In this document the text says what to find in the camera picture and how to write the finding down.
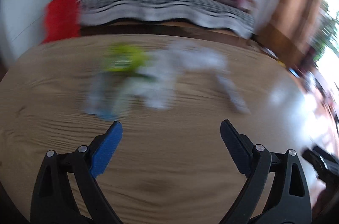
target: black object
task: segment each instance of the black object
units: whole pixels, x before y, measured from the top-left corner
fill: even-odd
[[[247,136],[238,134],[229,120],[221,123],[220,133],[238,170],[248,172],[250,166],[250,173],[219,224],[310,224],[310,196],[296,152],[290,149],[285,154],[275,153],[263,145],[253,145]],[[250,218],[270,172],[275,172],[275,176],[264,210]]]
[[[336,113],[336,115],[334,117],[334,122],[336,124],[337,134],[339,135],[339,117],[338,117],[337,113]]]
[[[28,220],[13,204],[4,187],[0,183],[0,223],[1,224],[29,224]]]
[[[318,174],[318,178],[325,182],[326,189],[321,193],[325,209],[314,218],[312,224],[339,223],[339,160],[328,154],[319,146],[312,150],[305,150],[303,158],[308,161]]]
[[[122,224],[93,178],[102,173],[105,162],[109,161],[121,139],[112,138],[110,134],[118,126],[121,128],[119,122],[114,122],[105,134],[95,137],[88,147],[80,146],[72,153],[60,155],[55,151],[46,153],[34,186],[31,223]],[[307,184],[294,150],[289,149],[282,154],[269,152],[263,145],[253,145],[247,136],[238,134],[228,120],[221,123],[220,134],[237,168],[248,178],[219,224],[338,223],[339,202],[328,213],[311,222]],[[305,151],[303,156],[314,166],[319,178],[326,185],[338,187],[337,158],[319,147]],[[264,210],[260,215],[251,218],[270,172],[275,172],[275,176]],[[80,214],[67,173],[74,173],[84,203],[93,219]]]
[[[111,147],[107,148],[105,144],[111,145],[115,141],[110,137],[112,131],[116,128],[121,129],[122,133],[121,124],[115,121],[105,134],[96,136],[88,147],[80,146],[72,153],[60,155],[55,151],[46,153],[33,190],[31,223],[122,224],[90,172],[97,151],[102,151],[102,148],[107,152],[112,151]],[[100,153],[101,158],[98,160],[103,160],[106,164],[112,154],[113,152],[107,158],[105,154]],[[74,173],[80,193],[92,219],[80,214],[69,185],[67,173]]]

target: blue object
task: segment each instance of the blue object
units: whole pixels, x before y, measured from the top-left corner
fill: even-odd
[[[300,78],[299,75],[292,68],[289,68],[289,72],[291,72],[295,77]]]
[[[99,174],[104,173],[114,151],[119,145],[122,138],[122,125],[116,122],[116,125],[111,126],[106,134],[105,139],[92,156],[92,166],[89,171],[94,179]]]

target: red cloth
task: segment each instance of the red cloth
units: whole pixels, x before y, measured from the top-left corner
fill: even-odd
[[[77,0],[52,0],[46,7],[47,37],[42,43],[80,37]]]

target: wood grain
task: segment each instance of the wood grain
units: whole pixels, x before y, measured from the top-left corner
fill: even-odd
[[[151,50],[178,39],[115,35],[65,40],[30,49],[8,71],[0,83],[0,180],[26,218],[46,151],[74,151],[110,126],[83,111],[105,48],[112,42],[131,42]],[[303,95],[276,61],[226,44],[191,40],[228,57],[230,77],[251,114],[236,113],[208,72],[180,76],[169,110],[134,105],[129,117],[120,120],[122,141],[106,172],[97,178],[126,224],[221,220],[245,182],[221,140],[224,119],[271,151],[299,152],[311,142],[305,131],[310,115]],[[304,166],[308,181],[313,181],[313,170]],[[86,214],[74,179],[71,182]],[[256,213],[268,192],[269,185]]]

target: green object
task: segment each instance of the green object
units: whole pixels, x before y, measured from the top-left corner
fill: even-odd
[[[327,10],[326,2],[323,2],[323,7]],[[316,50],[316,55],[313,61],[316,63],[324,54],[325,48],[328,46],[338,55],[339,44],[337,42],[337,25],[339,24],[339,12],[336,18],[326,15],[321,19],[320,27],[313,37],[313,48]]]
[[[139,47],[128,44],[111,45],[104,55],[103,70],[107,72],[135,72],[145,65],[147,55]]]

